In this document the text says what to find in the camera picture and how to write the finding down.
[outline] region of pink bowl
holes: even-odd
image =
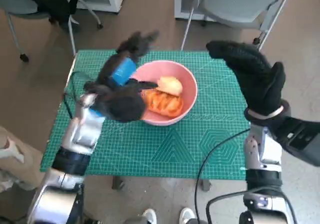
[[[177,123],[187,115],[196,102],[198,86],[190,70],[182,64],[169,60],[158,60],[146,63],[140,66],[132,77],[139,81],[157,82],[161,76],[174,76],[182,83],[183,91],[181,96],[184,104],[181,115],[171,118],[146,110],[142,120],[150,125],[166,126]]]

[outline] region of person's leg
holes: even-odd
[[[200,223],[198,223],[194,212],[190,208],[186,207],[180,212],[179,224],[207,224],[207,222],[200,220]]]
[[[156,212],[153,209],[147,209],[140,216],[135,216],[124,221],[123,224],[157,224]]]

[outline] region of white plastic part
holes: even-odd
[[[14,183],[14,178],[7,172],[0,170],[0,193],[8,190]]]
[[[18,148],[15,145],[15,142],[7,137],[7,144],[9,144],[8,147],[4,146],[0,149],[0,159],[14,157],[21,164],[23,164],[25,161],[24,155],[19,152]]]

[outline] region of table leg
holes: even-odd
[[[210,191],[211,183],[209,180],[200,180],[201,189],[205,192]]]
[[[124,187],[124,181],[120,176],[113,176],[112,178],[112,190],[121,190]]]

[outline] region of chair leg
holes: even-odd
[[[268,36],[269,36],[269,34],[270,34],[270,32],[271,32],[271,29],[273,28],[273,26],[274,26],[277,18],[279,17],[279,15],[280,15],[280,13],[281,13],[281,10],[283,9],[286,1],[287,1],[287,0],[283,0],[283,1],[282,1],[281,5],[279,6],[278,11],[276,12],[276,14],[275,14],[275,16],[274,16],[274,19],[272,20],[272,23],[271,23],[271,25],[270,25],[270,28],[268,29],[268,31],[266,32],[266,34],[263,35],[263,37],[262,37],[262,39],[261,39],[261,42],[260,42],[260,44],[258,45],[258,50],[259,50],[259,51],[262,49],[264,43],[266,42],[266,40],[267,40],[267,38],[268,38]]]
[[[69,36],[70,36],[70,41],[71,41],[71,46],[72,46],[72,53],[73,56],[76,55],[76,48],[75,48],[75,39],[74,39],[74,35],[73,35],[73,30],[72,30],[72,23],[71,23],[71,19],[72,17],[69,17],[69,21],[68,21],[68,28],[69,28]]]
[[[12,37],[13,37],[14,44],[15,44],[16,48],[19,50],[19,52],[20,52],[20,59],[23,62],[29,62],[28,56],[25,54],[25,52],[23,51],[23,49],[19,45],[19,42],[18,42],[17,36],[15,34],[16,32],[15,32],[14,25],[13,25],[13,22],[12,22],[10,14],[8,12],[5,12],[5,16],[6,16],[7,20],[8,20],[8,24],[9,24],[9,28],[10,28],[10,31],[11,31],[11,34],[12,34]]]
[[[78,21],[76,21],[72,16],[70,16],[70,20],[71,20],[71,23],[74,23],[76,25],[80,25]]]
[[[92,14],[92,16],[95,18],[95,20],[97,21],[98,25],[98,29],[102,29],[103,25],[101,24],[100,18],[95,14],[95,12],[88,6],[88,4],[84,1],[84,0],[78,0],[80,3],[82,3],[90,12],[90,14]]]
[[[184,50],[184,44],[185,44],[185,42],[186,42],[186,39],[187,39],[187,35],[188,35],[188,31],[189,31],[189,27],[190,27],[190,23],[191,23],[191,18],[192,18],[192,16],[194,15],[194,7],[192,7],[192,9],[191,9],[191,12],[190,12],[190,15],[189,15],[189,19],[188,19],[188,23],[187,23],[187,25],[186,25],[186,29],[185,29],[185,35],[184,35],[184,37],[183,37],[183,41],[182,41],[182,44],[181,44],[181,51],[182,50]]]

